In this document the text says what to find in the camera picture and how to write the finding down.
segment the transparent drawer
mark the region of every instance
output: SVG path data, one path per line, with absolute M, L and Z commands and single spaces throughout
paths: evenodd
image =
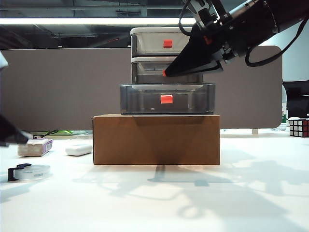
M 121 114 L 213 114 L 215 84 L 121 85 Z
M 164 70 L 176 57 L 136 57 L 132 58 L 133 84 L 199 84 L 203 83 L 203 74 L 195 73 L 177 77 L 166 77 Z
M 134 28 L 131 30 L 132 57 L 177 56 L 189 42 L 178 27 Z

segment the cable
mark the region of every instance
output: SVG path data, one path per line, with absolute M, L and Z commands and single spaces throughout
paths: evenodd
M 41 134 L 41 135 L 34 135 L 33 138 L 34 139 L 37 139 L 37 138 L 44 138 L 48 135 L 51 135 L 51 134 L 56 134 L 57 132 L 59 132 L 59 130 L 50 130 L 48 131 L 46 134 Z
M 279 57 L 281 57 L 285 52 L 286 50 L 288 50 L 292 44 L 298 39 L 298 37 L 300 36 L 301 32 L 304 30 L 304 27 L 307 23 L 309 19 L 309 15 L 307 15 L 305 17 L 305 19 L 303 20 L 303 22 L 300 24 L 299 28 L 298 28 L 298 31 L 297 31 L 297 34 L 296 36 L 292 39 L 292 41 L 286 46 L 285 49 L 283 49 L 281 52 L 279 52 L 278 54 L 270 57 L 270 58 L 267 58 L 267 59 L 264 59 L 262 61 L 259 61 L 259 62 L 250 62 L 249 59 L 250 59 L 250 54 L 251 52 L 256 48 L 256 46 L 254 47 L 251 47 L 248 51 L 247 51 L 247 54 L 246 54 L 246 58 L 245 58 L 245 62 L 246 64 L 249 66 L 249 67 L 260 67 L 260 66 L 263 66 L 263 65 L 266 65 L 266 64 L 269 64 L 273 61 L 275 61 L 276 59 L 278 59 Z
M 186 30 L 183 28 L 183 25 L 182 25 L 182 23 L 181 23 L 181 19 L 183 18 L 184 11 L 185 11 L 185 9 L 188 7 L 188 5 L 190 4 L 190 2 L 191 2 L 191 0 L 187 0 L 187 1 L 185 2 L 185 4 L 183 5 L 182 11 L 180 12 L 180 15 L 179 15 L 179 22 L 178 22 L 178 26 L 179 26 L 180 31 L 181 31 L 184 35 L 187 35 L 187 36 L 191 36 L 192 33 L 186 31 Z

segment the ceiling light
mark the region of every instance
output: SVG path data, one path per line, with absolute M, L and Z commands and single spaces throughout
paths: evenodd
M 0 25 L 106 25 L 165 26 L 178 25 L 179 18 L 0 18 Z M 183 25 L 193 25 L 194 18 L 182 18 Z

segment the cardboard box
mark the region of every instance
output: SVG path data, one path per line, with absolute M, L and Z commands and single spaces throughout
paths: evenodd
M 220 165 L 218 115 L 93 117 L 94 164 Z

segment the gray divider panel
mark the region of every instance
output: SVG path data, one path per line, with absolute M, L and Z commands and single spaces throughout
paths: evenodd
M 258 47 L 252 60 L 277 53 Z M 91 130 L 92 116 L 120 112 L 120 84 L 131 82 L 129 48 L 2 51 L 2 113 L 28 131 Z M 281 120 L 282 59 L 259 68 L 244 58 L 204 75 L 216 83 L 221 128 L 273 128 Z

